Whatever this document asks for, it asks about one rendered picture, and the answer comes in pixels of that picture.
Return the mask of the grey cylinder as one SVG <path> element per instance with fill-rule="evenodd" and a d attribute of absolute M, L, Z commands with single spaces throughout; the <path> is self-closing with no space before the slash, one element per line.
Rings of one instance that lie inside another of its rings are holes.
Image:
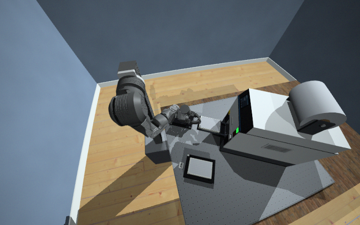
<path fill-rule="evenodd" d="M 316 120 L 329 120 L 338 127 L 347 117 L 326 85 L 321 81 L 303 82 L 289 92 L 289 98 L 300 127 Z"/>

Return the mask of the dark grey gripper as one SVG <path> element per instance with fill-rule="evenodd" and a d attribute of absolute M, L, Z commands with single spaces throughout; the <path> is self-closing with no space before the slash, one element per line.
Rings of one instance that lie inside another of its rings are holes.
<path fill-rule="evenodd" d="M 189 106 L 188 105 L 182 105 L 180 107 L 180 109 L 178 109 L 176 106 L 172 106 L 171 107 L 172 111 L 177 111 L 177 119 L 180 121 L 180 122 L 184 122 L 184 123 L 187 123 L 187 124 L 201 124 L 201 119 L 200 119 L 200 116 L 191 111 Z M 194 121 L 194 120 L 190 120 L 189 118 L 190 117 L 197 117 L 198 120 L 197 121 Z"/>

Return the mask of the black rectangular frame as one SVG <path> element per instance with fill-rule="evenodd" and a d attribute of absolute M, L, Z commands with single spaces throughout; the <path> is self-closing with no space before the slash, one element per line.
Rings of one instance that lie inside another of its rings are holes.
<path fill-rule="evenodd" d="M 193 117 L 190 117 L 189 118 L 190 120 L 193 120 Z M 187 123 L 184 123 L 184 122 L 180 122 L 178 121 L 177 118 L 175 118 L 175 120 L 172 122 L 172 123 L 169 123 L 170 125 L 174 125 L 174 126 L 178 126 L 178 127 L 183 127 L 183 128 L 188 128 L 188 129 L 191 129 L 192 125 L 190 124 L 187 124 Z"/>
<path fill-rule="evenodd" d="M 204 161 L 213 162 L 213 164 L 212 164 L 212 176 L 211 176 L 211 179 L 207 179 L 207 178 L 203 178 L 203 177 L 199 177 L 199 176 L 187 174 L 190 158 L 196 158 L 196 159 L 200 159 L 200 160 L 204 160 Z M 190 155 L 190 154 L 187 155 L 186 165 L 185 165 L 185 170 L 184 170 L 184 175 L 183 175 L 184 178 L 188 178 L 188 179 L 192 179 L 192 180 L 197 180 L 197 181 L 201 181 L 201 182 L 205 182 L 205 183 L 214 184 L 214 176 L 215 176 L 215 160 L 209 159 L 209 158 L 204 158 L 204 157 L 199 157 L 199 156 L 194 156 L 194 155 Z"/>

